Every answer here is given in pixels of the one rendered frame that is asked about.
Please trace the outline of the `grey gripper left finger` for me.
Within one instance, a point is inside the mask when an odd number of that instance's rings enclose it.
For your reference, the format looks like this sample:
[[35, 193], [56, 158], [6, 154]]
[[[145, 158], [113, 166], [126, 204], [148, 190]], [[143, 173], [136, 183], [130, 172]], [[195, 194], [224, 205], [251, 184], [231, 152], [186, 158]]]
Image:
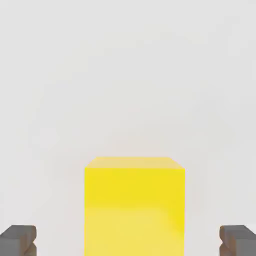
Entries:
[[0, 235], [0, 256], [37, 256], [34, 225], [11, 225]]

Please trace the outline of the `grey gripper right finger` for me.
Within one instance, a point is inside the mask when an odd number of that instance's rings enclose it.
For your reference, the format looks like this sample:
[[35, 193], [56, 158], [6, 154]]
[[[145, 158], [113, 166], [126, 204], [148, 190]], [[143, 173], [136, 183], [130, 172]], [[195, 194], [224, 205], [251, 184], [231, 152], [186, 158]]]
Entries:
[[256, 256], [256, 234], [245, 225], [222, 225], [219, 256]]

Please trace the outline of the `small yellow cube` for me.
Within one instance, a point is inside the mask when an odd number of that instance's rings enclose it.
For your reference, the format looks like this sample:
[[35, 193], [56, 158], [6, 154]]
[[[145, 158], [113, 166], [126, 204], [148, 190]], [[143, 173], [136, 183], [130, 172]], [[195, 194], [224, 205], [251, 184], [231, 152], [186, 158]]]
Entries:
[[84, 256], [184, 256], [185, 169], [96, 157], [84, 171]]

